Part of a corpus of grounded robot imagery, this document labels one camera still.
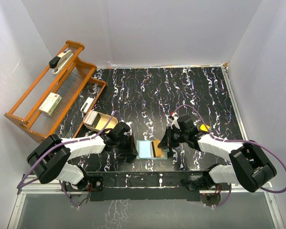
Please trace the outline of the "mint green card holder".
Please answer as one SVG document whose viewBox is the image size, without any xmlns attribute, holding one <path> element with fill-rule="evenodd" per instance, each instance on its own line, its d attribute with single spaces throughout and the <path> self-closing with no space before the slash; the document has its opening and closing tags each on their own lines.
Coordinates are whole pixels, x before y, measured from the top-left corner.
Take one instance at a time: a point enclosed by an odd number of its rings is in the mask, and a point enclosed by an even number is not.
<svg viewBox="0 0 286 229">
<path fill-rule="evenodd" d="M 138 151 L 138 155 L 136 156 L 136 159 L 140 159 L 140 160 L 148 160 L 148 159 L 165 160 L 167 159 L 168 158 L 167 148 L 161 149 L 163 153 L 161 158 L 153 158 L 151 142 L 152 141 L 147 141 L 147 140 L 137 141 L 136 149 Z"/>
</svg>

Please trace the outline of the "tan oval wooden tray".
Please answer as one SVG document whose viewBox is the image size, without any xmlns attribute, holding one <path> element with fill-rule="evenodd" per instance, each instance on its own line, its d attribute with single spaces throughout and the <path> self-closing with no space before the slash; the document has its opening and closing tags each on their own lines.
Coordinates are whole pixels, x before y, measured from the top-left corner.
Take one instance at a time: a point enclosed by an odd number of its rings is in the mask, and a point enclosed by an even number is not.
<svg viewBox="0 0 286 229">
<path fill-rule="evenodd" d="M 104 128 L 104 126 L 107 124 L 107 122 L 109 121 L 109 119 L 111 117 L 110 115 L 107 115 L 107 114 L 103 114 L 103 113 L 100 113 L 100 112 L 98 112 L 98 113 L 100 114 L 101 118 L 100 118 L 100 120 L 99 120 L 99 122 L 98 122 L 96 127 L 89 127 L 89 126 L 86 126 L 84 124 L 85 127 L 88 128 L 89 130 L 92 130 L 92 131 L 95 131 L 95 132 L 101 131 Z"/>
</svg>

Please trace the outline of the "orange wooden shelf rack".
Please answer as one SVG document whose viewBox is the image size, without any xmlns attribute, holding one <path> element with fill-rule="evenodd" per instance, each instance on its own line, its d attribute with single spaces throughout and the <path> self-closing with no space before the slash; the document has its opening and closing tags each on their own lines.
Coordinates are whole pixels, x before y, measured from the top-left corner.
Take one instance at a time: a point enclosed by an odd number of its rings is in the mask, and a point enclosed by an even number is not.
<svg viewBox="0 0 286 229">
<path fill-rule="evenodd" d="M 56 134 L 75 137 L 83 119 L 107 86 L 94 77 L 93 63 L 79 58 L 80 42 L 67 40 L 62 49 L 26 90 L 5 117 L 36 142 Z"/>
</svg>

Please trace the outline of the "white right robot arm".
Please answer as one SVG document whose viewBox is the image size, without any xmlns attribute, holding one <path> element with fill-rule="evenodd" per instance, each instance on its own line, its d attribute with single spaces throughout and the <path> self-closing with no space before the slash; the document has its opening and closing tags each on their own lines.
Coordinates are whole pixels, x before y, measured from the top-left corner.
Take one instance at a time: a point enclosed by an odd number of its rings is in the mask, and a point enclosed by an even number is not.
<svg viewBox="0 0 286 229">
<path fill-rule="evenodd" d="M 227 183 L 241 185 L 253 193 L 277 175 L 274 165 L 261 147 L 215 137 L 209 126 L 202 124 L 197 127 L 188 115 L 173 118 L 157 147 L 171 150 L 181 143 L 230 162 L 229 165 L 214 164 L 203 171 L 200 180 L 208 189 Z"/>
</svg>

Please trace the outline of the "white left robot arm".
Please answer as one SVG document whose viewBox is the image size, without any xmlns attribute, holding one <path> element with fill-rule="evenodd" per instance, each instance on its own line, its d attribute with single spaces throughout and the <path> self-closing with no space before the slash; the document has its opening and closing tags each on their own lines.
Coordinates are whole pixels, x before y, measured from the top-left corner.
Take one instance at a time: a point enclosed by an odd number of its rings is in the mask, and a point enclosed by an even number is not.
<svg viewBox="0 0 286 229">
<path fill-rule="evenodd" d="M 27 163 L 42 184 L 56 179 L 85 190 L 89 184 L 88 175 L 68 161 L 113 149 L 119 154 L 138 155 L 131 128 L 125 122 L 86 137 L 63 139 L 52 134 L 29 154 Z"/>
</svg>

